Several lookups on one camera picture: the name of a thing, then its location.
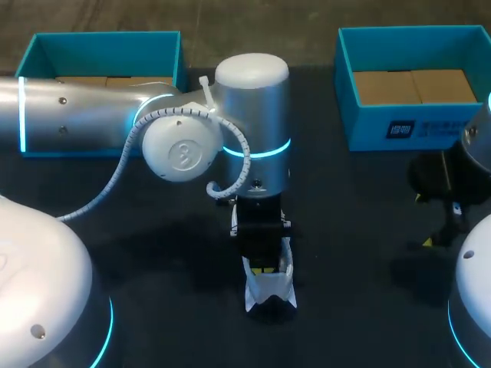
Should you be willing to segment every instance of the cardboard box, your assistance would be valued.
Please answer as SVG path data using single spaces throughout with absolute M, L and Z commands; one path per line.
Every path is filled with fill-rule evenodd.
M 82 83 L 106 87 L 106 77 L 56 77 L 57 81 L 64 83 Z
M 341 28 L 334 88 L 349 149 L 440 150 L 452 146 L 488 100 L 489 60 L 491 38 L 481 26 Z M 403 93 L 394 92 L 391 78 L 402 79 L 395 75 L 408 71 L 421 103 L 409 103 L 414 94 L 409 93 L 407 74 L 396 83 Z M 387 79 L 374 80 L 374 76 Z M 368 82 L 371 87 L 363 85 Z M 382 83 L 385 90 L 373 83 Z
M 106 78 L 158 78 L 186 92 L 186 66 L 178 31 L 88 32 L 35 34 L 18 66 L 16 77 L 56 77 L 75 83 L 107 84 Z M 26 120 L 25 129 L 30 128 Z M 119 156 L 103 152 L 35 152 L 24 156 Z
M 110 88 L 130 87 L 147 83 L 165 83 L 173 85 L 173 79 L 171 77 L 56 77 L 56 80 L 64 83 L 91 84 Z
M 165 83 L 172 84 L 173 80 L 171 77 L 130 77 L 130 78 L 108 78 L 106 87 L 117 88 L 117 87 L 128 87 L 135 84 L 145 84 L 145 83 Z
M 362 71 L 353 75 L 363 105 L 421 104 L 409 71 Z
M 412 71 L 423 104 L 474 104 L 476 97 L 462 70 Z

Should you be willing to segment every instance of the cable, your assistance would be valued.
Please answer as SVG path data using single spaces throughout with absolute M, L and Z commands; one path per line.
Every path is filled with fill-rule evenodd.
M 62 222 L 70 221 L 72 219 L 77 218 L 78 216 L 81 216 L 89 212 L 96 205 L 98 205 L 107 196 L 107 194 L 112 190 L 116 182 L 119 180 L 121 173 L 123 172 L 123 169 L 127 165 L 128 159 L 130 158 L 131 147 L 133 146 L 142 128 L 146 126 L 148 123 L 152 123 L 153 121 L 155 121 L 160 117 L 173 117 L 173 116 L 197 117 L 197 118 L 209 120 L 212 123 L 218 123 L 220 125 L 223 125 L 225 128 L 230 130 L 234 136 L 236 136 L 244 153 L 242 170 L 239 174 L 239 177 L 229 188 L 224 190 L 221 190 L 216 184 L 216 182 L 209 182 L 208 185 L 206 186 L 206 193 L 208 193 L 208 195 L 214 199 L 222 199 L 236 193 L 237 190 L 239 190 L 240 187 L 246 181 L 247 175 L 249 174 L 249 169 L 251 167 L 251 150 L 249 148 L 249 144 L 247 143 L 247 139 L 244 136 L 244 134 L 242 134 L 239 128 L 237 128 L 237 126 L 235 126 L 233 123 L 229 122 L 228 120 L 222 117 L 218 117 L 214 114 L 207 113 L 201 110 L 184 108 L 184 107 L 169 107 L 166 109 L 157 110 L 148 113 L 134 124 L 133 128 L 128 134 L 128 137 L 126 138 L 126 142 L 124 143 L 123 152 L 121 153 L 120 161 L 117 164 L 117 167 L 114 170 L 113 175 L 109 179 L 109 182 L 102 189 L 102 191 L 84 207 L 81 207 L 80 209 L 73 211 L 67 215 L 59 216 L 57 217 L 57 220 Z

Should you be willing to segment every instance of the printed logo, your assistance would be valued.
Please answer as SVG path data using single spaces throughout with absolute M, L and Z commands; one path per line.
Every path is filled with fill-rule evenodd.
M 386 138 L 409 138 L 413 129 L 414 120 L 395 120 L 390 123 Z

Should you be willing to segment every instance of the white joint cap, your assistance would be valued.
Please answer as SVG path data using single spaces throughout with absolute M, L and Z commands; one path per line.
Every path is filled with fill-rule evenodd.
M 216 67 L 215 81 L 223 86 L 251 90 L 274 86 L 288 78 L 288 65 L 270 54 L 242 54 Z

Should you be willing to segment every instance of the teal box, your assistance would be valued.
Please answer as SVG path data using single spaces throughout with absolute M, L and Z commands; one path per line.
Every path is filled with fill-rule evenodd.
M 16 77 L 172 77 L 186 91 L 181 34 L 159 32 L 38 33 Z
M 354 72 L 424 69 L 462 69 L 478 103 L 361 104 Z M 489 103 L 491 38 L 481 26 L 340 28 L 334 88 L 351 151 L 446 149 Z

